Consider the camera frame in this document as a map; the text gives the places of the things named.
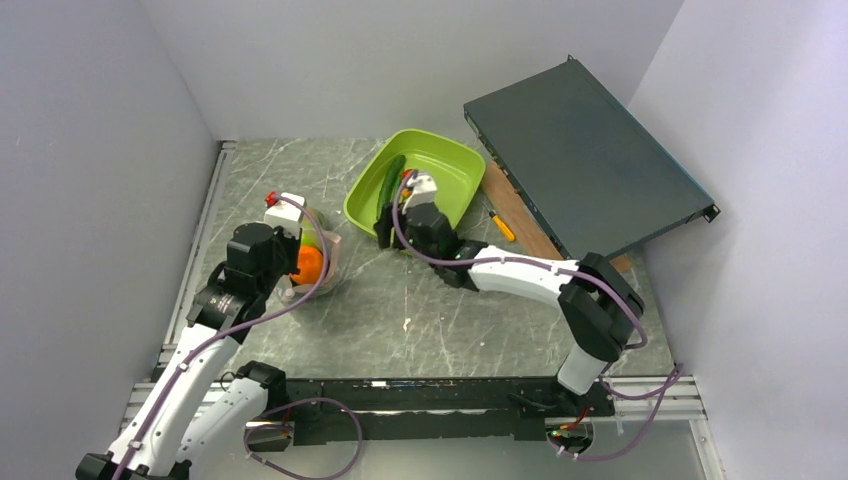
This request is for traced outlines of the orange toy fruit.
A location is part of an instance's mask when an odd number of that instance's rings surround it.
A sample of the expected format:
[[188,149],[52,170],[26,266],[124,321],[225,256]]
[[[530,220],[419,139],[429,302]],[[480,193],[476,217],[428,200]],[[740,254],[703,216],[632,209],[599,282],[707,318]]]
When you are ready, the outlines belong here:
[[298,252],[296,273],[289,275],[297,285],[312,285],[318,282],[324,268],[324,255],[313,247],[301,246]]

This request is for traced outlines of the green toy apple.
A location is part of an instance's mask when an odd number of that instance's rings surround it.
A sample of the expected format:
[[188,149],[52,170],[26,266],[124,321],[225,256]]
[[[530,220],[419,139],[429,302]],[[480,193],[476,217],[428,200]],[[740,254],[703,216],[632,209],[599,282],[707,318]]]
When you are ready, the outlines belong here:
[[301,245],[313,247],[322,251],[322,243],[319,238],[319,232],[324,230],[325,218],[321,212],[316,209],[308,208],[309,214],[304,214],[300,222],[301,226]]

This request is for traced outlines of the clear zip top bag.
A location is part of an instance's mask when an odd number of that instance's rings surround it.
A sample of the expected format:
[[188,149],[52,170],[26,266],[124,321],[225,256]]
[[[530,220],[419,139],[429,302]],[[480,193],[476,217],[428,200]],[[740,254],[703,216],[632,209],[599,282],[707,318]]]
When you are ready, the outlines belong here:
[[297,274],[284,276],[275,293],[284,304],[304,296],[316,288],[314,297],[327,295],[340,281],[338,265],[341,257],[342,237],[329,228],[329,222],[318,210],[308,207],[319,227],[303,218],[301,244],[298,253]]

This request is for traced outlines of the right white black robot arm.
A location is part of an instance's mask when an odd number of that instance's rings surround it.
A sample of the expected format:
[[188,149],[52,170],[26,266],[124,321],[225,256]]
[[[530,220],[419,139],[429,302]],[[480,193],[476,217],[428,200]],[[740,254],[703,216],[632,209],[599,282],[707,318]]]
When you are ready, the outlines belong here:
[[462,239],[432,203],[401,212],[386,202],[374,229],[380,247],[418,256],[453,288],[507,293],[559,308],[574,339],[550,391],[564,415],[588,404],[596,379],[624,351],[647,343],[640,323],[643,300],[597,253],[554,261]]

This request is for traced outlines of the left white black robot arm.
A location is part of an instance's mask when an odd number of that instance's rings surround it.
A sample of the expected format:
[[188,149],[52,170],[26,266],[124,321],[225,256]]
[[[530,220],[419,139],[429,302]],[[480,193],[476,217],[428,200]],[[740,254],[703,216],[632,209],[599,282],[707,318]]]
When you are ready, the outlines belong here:
[[266,311],[279,280],[296,271],[299,221],[235,228],[226,257],[194,297],[171,360],[142,407],[106,453],[88,453],[78,479],[190,479],[211,448],[189,425],[224,364]]

